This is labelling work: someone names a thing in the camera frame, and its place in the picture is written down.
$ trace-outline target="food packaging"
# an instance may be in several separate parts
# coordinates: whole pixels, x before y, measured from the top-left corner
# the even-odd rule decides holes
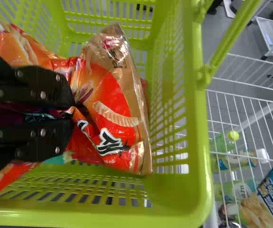
[[[235,222],[239,222],[238,213],[241,223],[248,228],[273,228],[273,169],[249,198],[238,205],[227,203],[219,209],[219,215],[227,214]]]

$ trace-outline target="plastic bottle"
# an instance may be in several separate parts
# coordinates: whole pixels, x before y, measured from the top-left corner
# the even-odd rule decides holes
[[[232,182],[222,183],[225,201],[233,201],[234,192],[237,200],[242,200],[243,198],[249,197],[251,193],[256,191],[260,181],[255,181],[256,186],[254,185],[254,181],[252,179],[245,180],[244,183],[241,180],[234,180],[233,183],[233,185]],[[214,193],[216,201],[223,201],[221,183],[214,183]]]
[[[227,171],[231,166],[232,171],[240,170],[239,163],[242,169],[249,168],[249,166],[255,168],[258,166],[258,161],[261,164],[269,162],[269,154],[265,149],[258,149],[256,152],[249,151],[243,152],[239,151],[240,156],[235,155],[218,155],[218,157],[213,154],[211,156],[211,166],[213,173],[219,173],[218,165],[220,166],[220,171]]]

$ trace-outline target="snack bag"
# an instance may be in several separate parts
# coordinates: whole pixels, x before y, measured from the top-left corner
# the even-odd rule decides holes
[[[77,104],[87,108],[87,119],[76,108],[69,113],[92,143],[89,150],[111,168],[151,173],[145,95],[120,26],[110,25],[95,35],[79,57],[50,62],[52,70],[67,75]],[[69,150],[85,150],[85,140],[72,140],[76,147],[69,145]]]
[[[0,171],[0,191],[38,165],[37,162],[12,161]]]
[[[273,169],[257,188],[256,193],[245,198],[239,205],[229,203],[220,210],[228,213],[230,220],[238,221],[248,228],[273,228]]]

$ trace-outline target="wire rack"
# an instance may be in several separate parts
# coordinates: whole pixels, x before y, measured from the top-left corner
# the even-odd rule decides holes
[[[251,181],[257,187],[273,167],[273,63],[228,54],[212,84],[216,86],[206,90],[211,156],[216,156],[217,160],[224,155],[228,159],[237,158],[238,165],[233,167],[229,163],[228,170],[224,171],[218,163],[217,169],[213,170],[214,185],[221,186],[223,200],[216,198],[204,228],[217,228],[223,222],[230,227],[227,215],[225,220],[218,216],[220,206],[227,203],[225,185],[234,186],[236,181],[244,185]],[[226,136],[230,131],[237,131],[240,138],[235,141],[234,150],[225,154],[218,151],[216,138],[220,134]],[[252,153],[259,149],[266,151],[266,157]],[[254,167],[249,162],[245,166],[240,158],[256,160],[257,165]],[[238,205],[235,191],[233,197],[231,203]]]

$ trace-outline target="label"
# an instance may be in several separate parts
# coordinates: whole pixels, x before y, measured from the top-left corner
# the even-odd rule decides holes
[[[273,215],[273,182],[270,178],[266,178],[262,185],[258,188],[258,196],[261,196],[266,206]]]
[[[243,198],[250,197],[250,194],[252,193],[252,190],[246,183],[239,183],[239,184],[234,184],[233,187],[233,196],[234,192],[236,194],[237,200],[241,200]]]

